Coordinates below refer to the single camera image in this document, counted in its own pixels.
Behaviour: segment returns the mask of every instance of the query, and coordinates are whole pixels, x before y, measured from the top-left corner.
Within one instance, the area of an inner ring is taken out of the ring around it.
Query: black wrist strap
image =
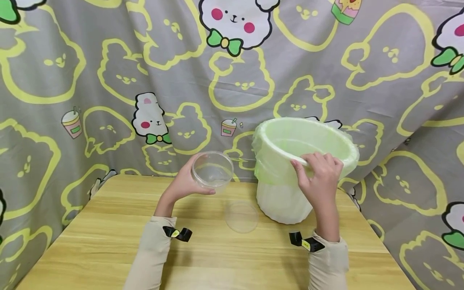
[[[292,245],[303,247],[311,253],[315,253],[325,248],[325,246],[322,243],[318,242],[313,237],[303,239],[303,237],[301,236],[301,232],[291,232],[289,235],[290,242]]]
[[[183,228],[182,231],[178,231],[171,226],[164,226],[163,230],[166,236],[176,238],[182,242],[188,242],[192,236],[192,231],[187,228]]]

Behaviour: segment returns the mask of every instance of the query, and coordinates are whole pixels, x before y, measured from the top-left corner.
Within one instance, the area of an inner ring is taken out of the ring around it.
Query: wooden table
[[[108,180],[46,251],[18,290],[122,289],[145,223],[172,179],[117,175]],[[293,226],[278,224],[260,210],[257,228],[232,231],[224,220],[227,199],[256,204],[256,184],[232,182],[217,196],[193,195],[179,201],[177,227],[193,231],[188,243],[173,240],[165,264],[166,290],[303,290],[308,259],[290,244],[288,233],[308,237],[314,214]],[[348,288],[413,290],[350,198],[337,194],[341,235],[349,246]]]

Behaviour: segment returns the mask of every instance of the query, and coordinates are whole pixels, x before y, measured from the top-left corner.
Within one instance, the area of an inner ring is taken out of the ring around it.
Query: clear plastic lid
[[[228,202],[225,218],[229,228],[238,233],[252,232],[258,225],[258,212],[248,201]]]

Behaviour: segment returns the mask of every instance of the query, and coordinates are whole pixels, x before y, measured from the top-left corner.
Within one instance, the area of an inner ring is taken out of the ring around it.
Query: bucket rim
[[[306,167],[309,167],[309,164],[303,159],[301,158],[300,156],[296,156],[296,155],[293,155],[293,154],[290,154],[282,149],[280,149],[279,147],[277,147],[269,138],[268,136],[264,133],[264,131],[266,130],[267,126],[269,126],[269,124],[272,124],[272,123],[275,123],[275,122],[280,122],[280,121],[283,121],[283,120],[294,120],[295,122],[305,122],[305,123],[310,123],[312,125],[315,125],[315,126],[319,126],[321,128],[324,128],[328,131],[331,131],[333,132],[334,134],[338,135],[339,137],[341,137],[345,144],[348,145],[349,147],[349,151],[350,151],[350,157],[351,158],[345,158],[345,159],[340,159],[341,162],[343,162],[343,164],[349,164],[353,161],[355,161],[356,159],[359,158],[359,150],[358,148],[353,144],[353,142],[346,136],[347,133],[344,133],[342,131],[340,131],[339,129],[335,129],[333,127],[330,127],[326,124],[324,124],[323,122],[321,121],[315,121],[315,120],[310,120],[310,119],[306,119],[306,118],[298,118],[298,117],[280,117],[280,118],[274,118],[274,119],[270,119],[270,120],[267,120],[267,121],[264,121],[260,124],[257,132],[260,133],[260,136],[261,136],[261,139],[263,140],[264,143],[266,143],[267,145],[269,145],[269,147],[275,151],[276,153],[279,153],[280,155],[283,155],[285,156],[287,159],[291,160],[296,160],[298,161],[299,163],[301,163],[303,166],[306,166]]]

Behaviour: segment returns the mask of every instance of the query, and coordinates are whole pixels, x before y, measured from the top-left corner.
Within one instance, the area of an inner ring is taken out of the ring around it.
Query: cartoon bear ear
[[[256,5],[264,12],[271,12],[279,6],[280,0],[255,0]]]

